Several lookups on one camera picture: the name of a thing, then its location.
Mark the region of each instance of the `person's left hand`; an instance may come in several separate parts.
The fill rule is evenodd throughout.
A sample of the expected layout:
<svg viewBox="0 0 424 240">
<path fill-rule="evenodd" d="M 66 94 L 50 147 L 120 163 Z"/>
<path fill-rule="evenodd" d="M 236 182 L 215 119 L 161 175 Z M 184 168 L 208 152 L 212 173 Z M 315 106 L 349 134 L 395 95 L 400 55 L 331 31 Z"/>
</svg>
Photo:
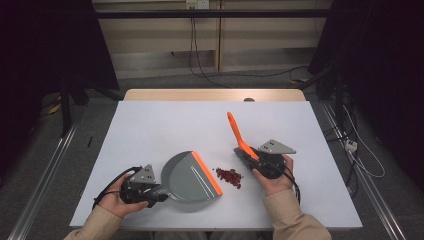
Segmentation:
<svg viewBox="0 0 424 240">
<path fill-rule="evenodd" d="M 116 181 L 109 189 L 108 192 L 117 192 L 106 194 L 103 199 L 100 201 L 99 206 L 105 210 L 115 214 L 118 217 L 124 218 L 130 213 L 140 211 L 141 209 L 147 207 L 149 203 L 147 201 L 139 203 L 124 203 L 119 197 L 119 191 L 121 190 L 121 185 L 124 180 L 130 176 L 129 174 L 122 176 L 118 181 Z"/>
</svg>

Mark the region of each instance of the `beige sleeve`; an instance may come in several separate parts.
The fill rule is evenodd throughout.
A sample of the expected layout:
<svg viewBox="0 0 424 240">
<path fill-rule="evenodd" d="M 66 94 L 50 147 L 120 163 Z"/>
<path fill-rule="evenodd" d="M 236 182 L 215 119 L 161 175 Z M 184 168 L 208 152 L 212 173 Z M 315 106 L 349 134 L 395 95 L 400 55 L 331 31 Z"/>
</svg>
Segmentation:
<svg viewBox="0 0 424 240">
<path fill-rule="evenodd" d="M 317 219 L 302 213 L 292 190 L 267 196 L 263 202 L 274 227 L 274 239 L 331 239 Z"/>
<path fill-rule="evenodd" d="M 65 237 L 71 239 L 111 239 L 121 225 L 122 218 L 96 206 L 81 229 L 74 230 Z"/>
</svg>

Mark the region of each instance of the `dustpan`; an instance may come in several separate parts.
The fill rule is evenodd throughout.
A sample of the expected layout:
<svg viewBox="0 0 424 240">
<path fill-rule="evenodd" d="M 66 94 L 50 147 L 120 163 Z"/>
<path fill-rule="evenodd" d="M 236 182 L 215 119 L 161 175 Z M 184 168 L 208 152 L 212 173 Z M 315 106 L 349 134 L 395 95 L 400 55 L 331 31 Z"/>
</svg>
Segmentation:
<svg viewBox="0 0 424 240">
<path fill-rule="evenodd" d="M 172 157 L 163 167 L 161 184 L 155 183 L 151 165 L 130 176 L 121 187 L 121 199 L 126 203 L 149 201 L 152 207 L 167 197 L 192 204 L 204 202 L 223 194 L 216 180 L 194 151 Z"/>
</svg>

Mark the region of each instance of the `table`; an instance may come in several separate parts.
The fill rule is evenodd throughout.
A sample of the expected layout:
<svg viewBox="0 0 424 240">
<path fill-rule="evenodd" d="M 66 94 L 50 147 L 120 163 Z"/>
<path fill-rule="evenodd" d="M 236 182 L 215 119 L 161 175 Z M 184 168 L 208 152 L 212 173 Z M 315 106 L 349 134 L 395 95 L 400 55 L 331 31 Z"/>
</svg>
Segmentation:
<svg viewBox="0 0 424 240">
<path fill-rule="evenodd" d="M 246 103 L 245 98 L 264 102 Z M 152 163 L 155 175 L 160 176 L 170 157 L 195 150 L 210 169 L 234 168 L 240 172 L 244 176 L 242 188 L 217 179 L 223 196 L 194 205 L 169 199 L 129 215 L 121 227 L 186 231 L 271 229 L 261 202 L 263 190 L 233 152 L 236 141 L 226 111 L 234 114 L 244 140 L 251 146 L 274 138 L 297 150 L 292 156 L 294 174 L 305 213 L 314 215 L 328 228 L 362 227 L 309 102 L 298 90 L 279 89 L 130 90 L 125 101 L 119 103 L 70 225 L 84 224 L 99 186 L 106 186 L 123 170 Z"/>
</svg>

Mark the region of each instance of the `orange brush handle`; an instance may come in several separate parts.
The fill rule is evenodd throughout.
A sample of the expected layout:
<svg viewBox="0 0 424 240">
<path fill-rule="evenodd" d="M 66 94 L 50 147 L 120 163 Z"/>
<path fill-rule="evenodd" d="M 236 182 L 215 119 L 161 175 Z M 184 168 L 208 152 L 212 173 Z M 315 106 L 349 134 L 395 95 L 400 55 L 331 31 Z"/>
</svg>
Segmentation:
<svg viewBox="0 0 424 240">
<path fill-rule="evenodd" d="M 256 155 L 256 153 L 250 148 L 250 146 L 247 145 L 247 143 L 245 143 L 243 139 L 241 138 L 241 134 L 237 127 L 237 122 L 233 117 L 233 114 L 231 114 L 230 112 L 227 112 L 227 116 L 228 116 L 228 121 L 230 122 L 231 128 L 233 129 L 234 136 L 236 136 L 237 144 L 239 145 L 241 150 L 249 154 L 250 157 L 252 157 L 253 159 L 259 160 L 258 155 Z"/>
</svg>

